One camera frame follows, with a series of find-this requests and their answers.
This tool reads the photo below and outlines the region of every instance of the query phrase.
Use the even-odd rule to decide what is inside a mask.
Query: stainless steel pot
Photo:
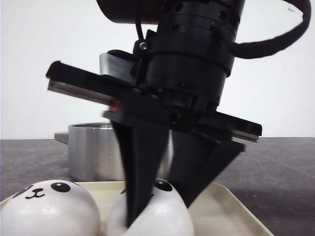
[[[110,122],[73,124],[67,132],[55,133],[55,139],[68,144],[70,175],[78,181],[124,180],[120,150]],[[166,178],[172,161],[171,139],[158,176]]]

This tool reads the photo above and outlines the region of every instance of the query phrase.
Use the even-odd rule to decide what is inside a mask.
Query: plastic tray
[[[106,218],[124,181],[80,182],[94,197],[100,210],[101,236]],[[1,208],[10,198],[1,202]],[[189,208],[195,236],[273,236],[273,234],[224,186],[211,183]]]

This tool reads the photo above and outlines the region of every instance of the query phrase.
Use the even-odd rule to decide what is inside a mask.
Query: panda mouth
[[[25,197],[26,199],[31,199],[31,198],[41,198],[41,197],[43,197],[43,196],[45,196],[45,194],[42,194],[42,195],[37,195],[37,193],[35,193],[33,196],[31,196],[31,197]]]

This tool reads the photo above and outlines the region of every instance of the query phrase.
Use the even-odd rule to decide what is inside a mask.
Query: screw
[[[142,43],[139,44],[139,49],[140,49],[141,51],[147,50],[147,48],[148,48],[147,43],[142,42]]]

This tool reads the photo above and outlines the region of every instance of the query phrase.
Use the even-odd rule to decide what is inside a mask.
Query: pot handle
[[[54,134],[55,140],[63,143],[68,144],[68,132],[58,132]]]

